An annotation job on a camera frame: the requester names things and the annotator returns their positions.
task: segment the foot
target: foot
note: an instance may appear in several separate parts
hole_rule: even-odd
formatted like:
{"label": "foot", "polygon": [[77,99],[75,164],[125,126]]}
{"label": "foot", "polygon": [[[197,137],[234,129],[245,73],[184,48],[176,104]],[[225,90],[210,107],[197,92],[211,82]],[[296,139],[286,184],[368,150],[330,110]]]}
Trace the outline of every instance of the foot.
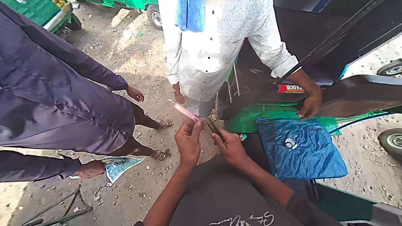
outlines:
{"label": "foot", "polygon": [[166,149],[165,152],[161,152],[159,150],[154,151],[154,154],[151,155],[154,159],[158,159],[159,161],[163,161],[166,159],[166,157],[170,157],[170,150]]}
{"label": "foot", "polygon": [[164,129],[166,127],[173,125],[173,122],[170,119],[165,119],[165,120],[161,120],[159,122],[159,125],[160,125],[159,129]]}

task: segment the hand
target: hand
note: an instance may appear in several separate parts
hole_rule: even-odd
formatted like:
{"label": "hand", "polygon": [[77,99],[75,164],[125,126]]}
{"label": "hand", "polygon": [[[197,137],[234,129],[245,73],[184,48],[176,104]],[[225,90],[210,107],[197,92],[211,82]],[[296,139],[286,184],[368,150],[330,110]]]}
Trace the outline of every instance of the hand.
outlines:
{"label": "hand", "polygon": [[297,111],[297,115],[300,120],[307,120],[317,114],[317,112],[321,109],[322,103],[322,93],[318,93],[315,95],[310,95],[304,101],[303,107]]}
{"label": "hand", "polygon": [[179,93],[179,94],[174,94],[174,98],[176,99],[176,102],[179,104],[184,104],[186,102],[186,100],[184,99],[183,94]]}
{"label": "hand", "polygon": [[127,94],[133,98],[134,100],[138,101],[138,102],[142,102],[144,101],[145,97],[144,95],[141,93],[141,91],[139,91],[138,89],[128,86],[127,89]]}
{"label": "hand", "polygon": [[202,123],[185,121],[174,136],[180,152],[180,165],[195,167],[200,157],[200,131]]}
{"label": "hand", "polygon": [[105,164],[100,160],[94,160],[86,164],[82,164],[80,170],[74,173],[73,176],[80,176],[85,180],[91,177],[103,175],[105,172]]}
{"label": "hand", "polygon": [[212,133],[212,138],[215,141],[215,145],[218,145],[222,155],[225,159],[234,167],[239,168],[248,155],[244,150],[244,147],[240,141],[239,135],[231,134],[226,130],[220,129],[223,139],[216,133]]}

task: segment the blue plastic bag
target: blue plastic bag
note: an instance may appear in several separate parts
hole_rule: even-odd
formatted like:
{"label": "blue plastic bag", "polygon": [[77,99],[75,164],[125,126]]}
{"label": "blue plastic bag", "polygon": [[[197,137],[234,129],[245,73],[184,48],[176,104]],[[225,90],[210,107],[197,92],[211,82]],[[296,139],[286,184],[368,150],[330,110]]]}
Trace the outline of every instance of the blue plastic bag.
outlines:
{"label": "blue plastic bag", "polygon": [[[278,179],[324,179],[348,175],[347,167],[329,132],[317,121],[257,119],[263,147]],[[287,148],[292,139],[297,147]]]}

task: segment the shirt button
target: shirt button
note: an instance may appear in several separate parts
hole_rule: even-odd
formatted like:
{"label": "shirt button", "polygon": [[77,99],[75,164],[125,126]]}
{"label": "shirt button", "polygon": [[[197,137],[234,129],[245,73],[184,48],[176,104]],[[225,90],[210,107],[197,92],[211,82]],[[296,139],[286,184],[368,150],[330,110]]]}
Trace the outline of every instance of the shirt button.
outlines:
{"label": "shirt button", "polygon": [[57,103],[57,104],[56,104],[56,107],[57,107],[58,109],[63,109],[63,108],[64,108],[64,104],[62,104],[62,103]]}

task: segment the tire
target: tire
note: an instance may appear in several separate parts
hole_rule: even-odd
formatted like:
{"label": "tire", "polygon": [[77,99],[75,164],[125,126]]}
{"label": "tire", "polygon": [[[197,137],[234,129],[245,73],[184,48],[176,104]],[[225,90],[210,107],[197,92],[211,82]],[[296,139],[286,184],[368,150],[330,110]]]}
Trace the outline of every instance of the tire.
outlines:
{"label": "tire", "polygon": [[378,136],[385,151],[394,159],[402,160],[402,129],[389,129]]}
{"label": "tire", "polygon": [[147,9],[147,16],[152,26],[158,30],[162,30],[162,20],[159,13],[158,5],[150,5]]}
{"label": "tire", "polygon": [[377,71],[381,76],[394,76],[402,74],[402,59],[391,61],[391,63],[384,65]]}
{"label": "tire", "polygon": [[77,31],[77,30],[81,30],[81,21],[80,19],[78,19],[78,17],[72,13],[71,14],[71,23],[68,23],[67,26],[68,28],[70,28],[73,31]]}

